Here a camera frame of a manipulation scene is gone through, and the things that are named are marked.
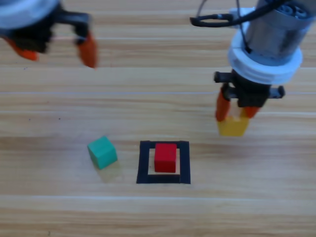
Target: black square outline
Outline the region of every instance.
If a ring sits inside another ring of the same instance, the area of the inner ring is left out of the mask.
[[[180,150],[180,174],[148,174],[149,150],[157,143],[172,143]],[[139,146],[139,163],[137,184],[191,184],[190,148],[187,141],[141,141]]]

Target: wire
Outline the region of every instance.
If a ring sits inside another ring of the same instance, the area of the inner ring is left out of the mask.
[[[239,0],[236,0],[236,5],[237,5],[237,12],[238,12],[238,17],[241,18],[241,15],[240,15],[240,2]],[[251,52],[251,49],[246,41],[246,37],[245,37],[245,32],[243,31],[243,26],[242,24],[239,25],[240,26],[240,31],[241,31],[241,35],[242,35],[242,40],[243,40],[243,43],[245,45],[245,49],[248,53]]]
[[[214,17],[215,14],[207,15],[207,16],[190,17],[190,22],[193,26],[197,26],[197,27],[219,28],[219,27],[236,26],[236,25],[240,25],[240,24],[247,22],[247,21],[255,20],[255,19],[269,13],[272,10],[279,8],[281,5],[283,5],[287,1],[290,1],[290,0],[274,0],[273,2],[256,9],[253,12],[251,12],[245,16],[239,17],[236,20],[227,20],[227,22],[207,23],[207,22],[201,21],[201,20],[207,20],[207,19],[215,19],[215,17]],[[205,2],[206,2],[206,0],[203,0],[202,4],[200,6],[200,12],[201,12],[201,9],[204,6]]]
[[[204,7],[204,4],[207,2],[207,0],[203,0],[202,3],[200,4],[198,10],[197,10],[197,17],[199,17],[199,15],[201,14],[201,11]]]

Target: gray cylinder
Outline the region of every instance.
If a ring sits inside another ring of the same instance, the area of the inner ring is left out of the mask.
[[[257,8],[273,0],[259,0]],[[248,56],[264,65],[288,62],[308,32],[314,18],[297,2],[290,1],[263,17],[250,22],[245,38]]]

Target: wooden table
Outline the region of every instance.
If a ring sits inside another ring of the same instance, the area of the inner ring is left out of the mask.
[[[287,95],[220,137],[212,76],[235,31],[192,27],[199,3],[65,1],[94,17],[96,71],[69,27],[38,63],[1,41],[0,237],[316,236],[315,27]],[[118,162],[99,171],[86,146],[103,135]],[[136,184],[142,140],[189,141],[192,184]]]

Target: yellow cube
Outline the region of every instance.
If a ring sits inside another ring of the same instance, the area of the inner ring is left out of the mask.
[[[228,116],[224,121],[217,122],[218,131],[221,136],[242,137],[249,125],[249,118],[242,110],[240,117]]]

